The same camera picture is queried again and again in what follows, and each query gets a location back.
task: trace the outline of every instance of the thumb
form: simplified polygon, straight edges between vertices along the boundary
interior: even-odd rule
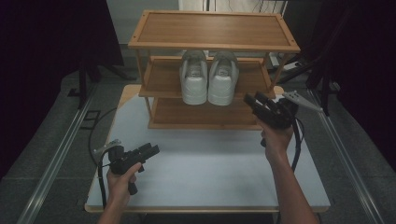
[[[124,176],[128,179],[130,179],[134,173],[136,173],[140,167],[142,167],[142,163],[138,162],[137,164],[131,166],[131,168],[128,169],[128,171],[124,174]]]

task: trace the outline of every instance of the white sneaker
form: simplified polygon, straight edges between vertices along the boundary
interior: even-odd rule
[[[238,60],[230,51],[219,51],[209,72],[208,101],[213,105],[229,105],[233,101],[239,77]]]
[[[207,98],[206,56],[201,50],[187,50],[179,69],[181,93],[184,103],[201,105]]]

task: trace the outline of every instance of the wooden shelf board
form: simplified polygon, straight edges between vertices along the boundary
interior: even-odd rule
[[[152,107],[153,129],[260,130],[251,108],[242,99],[230,105],[186,105],[182,99],[156,98]]]
[[[208,68],[213,58],[208,58]],[[262,59],[240,58],[239,78],[235,86],[235,98],[245,94],[262,91],[270,98],[275,98],[273,90],[268,90],[271,80]],[[179,67],[181,57],[151,56],[144,77],[145,85],[139,92],[143,97],[181,98]]]
[[[145,10],[128,47],[300,51],[280,14],[172,10]]]

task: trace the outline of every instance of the black cable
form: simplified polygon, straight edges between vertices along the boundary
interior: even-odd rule
[[[228,0],[228,7],[230,8],[231,11],[233,11],[233,9],[231,8],[230,0]]]
[[[303,122],[300,120],[300,119],[297,119],[297,121],[298,121],[298,123],[299,123],[299,125],[300,125],[300,128],[301,128],[301,142],[303,142],[303,140],[304,140],[304,137],[305,137],[305,127],[304,127],[304,124],[303,124]]]
[[[99,179],[100,191],[102,193],[102,205],[103,205],[103,209],[105,209],[106,203],[107,203],[107,198],[106,198],[105,183],[103,181],[103,162],[102,162],[102,160],[100,160],[98,162],[98,179]]]
[[[276,224],[280,224],[280,212],[279,212],[279,214],[277,215],[277,218],[276,218]]]
[[[270,2],[269,0],[267,0],[267,7],[265,8],[264,12],[268,9],[269,6],[270,6]]]
[[[292,120],[291,126],[293,127],[294,130],[294,138],[296,140],[296,148],[295,148],[295,153],[294,153],[294,159],[293,163],[291,164],[291,170],[294,172],[296,170],[297,162],[300,159],[300,153],[301,153],[301,138],[300,138],[300,131],[298,130],[297,126],[297,121],[296,119]]]
[[[93,163],[95,163],[96,166],[98,166],[98,163],[96,162],[96,159],[95,159],[95,157],[93,156],[92,148],[91,148],[91,140],[92,140],[93,131],[95,130],[96,125],[99,123],[99,121],[101,121],[105,116],[107,116],[108,114],[110,114],[112,111],[114,111],[114,110],[116,110],[116,109],[117,109],[117,108],[114,107],[114,108],[108,110],[102,117],[100,117],[100,118],[96,121],[96,123],[93,125],[93,127],[92,127],[92,129],[91,129],[91,132],[90,132],[90,136],[88,137],[88,150],[90,151],[91,159],[92,159]]]
[[[259,10],[259,12],[262,12],[262,5],[264,5],[264,0],[262,0],[262,4],[260,5],[260,10]]]
[[[97,170],[98,170],[98,179],[99,179],[99,186],[100,186],[100,191],[102,193],[102,205],[103,205],[103,209],[105,209],[106,204],[107,204],[107,197],[106,197],[106,189],[105,189],[105,181],[103,181],[103,157],[106,155],[106,153],[112,149],[108,148],[106,149],[102,155],[100,156],[99,162],[98,162],[98,166],[97,166]]]
[[[320,215],[319,213],[317,213],[317,215],[318,215],[318,219],[319,219],[319,224],[321,224],[321,223],[322,223],[322,221],[321,221],[321,215]]]
[[[273,8],[273,13],[274,13],[274,11],[275,11],[276,2],[277,2],[277,1],[275,0],[274,8]]]
[[[260,1],[261,1],[261,0],[257,0],[257,4],[256,4],[256,6],[253,8],[253,10],[251,10],[251,12],[254,12],[254,9],[256,9],[256,7],[259,5]]]

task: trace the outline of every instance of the dark background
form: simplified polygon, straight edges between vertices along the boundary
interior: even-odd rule
[[[395,169],[395,2],[322,1],[316,24],[310,24],[315,47],[307,58],[320,54],[343,10],[353,4],[357,6],[328,61],[332,79],[341,86],[338,99]],[[46,117],[64,76],[77,71],[83,59],[93,67],[123,61],[105,0],[7,0],[0,19],[4,176]]]
[[[3,2],[1,176],[47,116],[64,76],[77,71],[83,59],[91,68],[123,65],[105,0]],[[90,77],[100,79],[94,72]]]

